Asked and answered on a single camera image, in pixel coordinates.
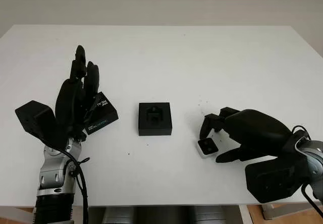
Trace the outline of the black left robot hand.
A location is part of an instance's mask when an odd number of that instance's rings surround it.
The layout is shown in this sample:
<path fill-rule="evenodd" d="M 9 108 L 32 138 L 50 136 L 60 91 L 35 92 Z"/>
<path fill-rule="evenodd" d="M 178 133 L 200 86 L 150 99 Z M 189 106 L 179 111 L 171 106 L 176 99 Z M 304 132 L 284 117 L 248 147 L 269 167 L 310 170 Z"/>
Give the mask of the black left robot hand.
<path fill-rule="evenodd" d="M 86 61 L 85 49 L 79 45 L 72 61 L 70 77 L 63 82 L 55 106 L 57 123 L 69 138 L 80 142 L 86 140 L 83 130 L 89 126 L 99 102 L 98 88 L 98 66 Z"/>

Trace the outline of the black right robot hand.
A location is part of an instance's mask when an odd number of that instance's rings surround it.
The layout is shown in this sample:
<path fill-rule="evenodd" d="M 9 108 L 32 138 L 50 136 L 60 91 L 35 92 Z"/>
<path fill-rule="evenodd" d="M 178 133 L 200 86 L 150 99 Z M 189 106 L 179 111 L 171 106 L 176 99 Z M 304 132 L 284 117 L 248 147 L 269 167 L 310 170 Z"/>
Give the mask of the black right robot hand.
<path fill-rule="evenodd" d="M 217 163 L 279 156 L 292 136 L 291 130 L 271 116 L 254 109 L 236 110 L 230 107 L 222 108 L 219 115 L 206 115 L 199 138 L 207 138 L 211 130 L 224 130 L 229 138 L 240 144 L 240 147 L 218 155 Z"/>

